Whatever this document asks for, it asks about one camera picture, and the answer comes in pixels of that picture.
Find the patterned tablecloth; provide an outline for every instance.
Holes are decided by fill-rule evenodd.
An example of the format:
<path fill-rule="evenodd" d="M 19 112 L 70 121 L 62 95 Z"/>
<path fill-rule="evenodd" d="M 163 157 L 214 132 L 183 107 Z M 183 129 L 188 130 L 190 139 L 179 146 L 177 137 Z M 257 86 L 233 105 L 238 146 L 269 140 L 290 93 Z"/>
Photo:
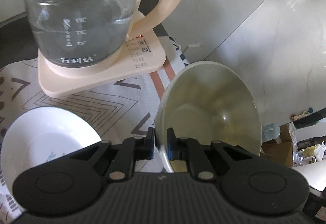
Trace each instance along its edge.
<path fill-rule="evenodd" d="M 159 37 L 167 60 L 153 73 L 99 86 L 55 99 L 41 90 L 37 59 L 15 62 L 0 69 L 0 135 L 3 138 L 14 120 L 35 107 L 57 106 L 87 121 L 102 139 L 120 144 L 128 137 L 146 135 L 154 125 L 160 99 L 176 73 L 188 65 L 176 42 Z M 137 171 L 163 170 L 157 152 L 151 161 L 138 161 Z M 9 193 L 0 170 L 0 223 L 10 223 L 21 214 Z"/>

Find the electric kettle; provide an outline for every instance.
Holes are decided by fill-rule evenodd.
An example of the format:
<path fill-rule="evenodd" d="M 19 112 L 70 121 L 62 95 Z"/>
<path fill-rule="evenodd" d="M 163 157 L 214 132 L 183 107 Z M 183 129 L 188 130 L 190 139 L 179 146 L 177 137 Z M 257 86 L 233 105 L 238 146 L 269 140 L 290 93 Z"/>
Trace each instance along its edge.
<path fill-rule="evenodd" d="M 81 68 L 118 57 L 123 43 L 154 28 L 180 0 L 160 0 L 134 23 L 141 0 L 25 0 L 28 20 L 48 64 Z"/>

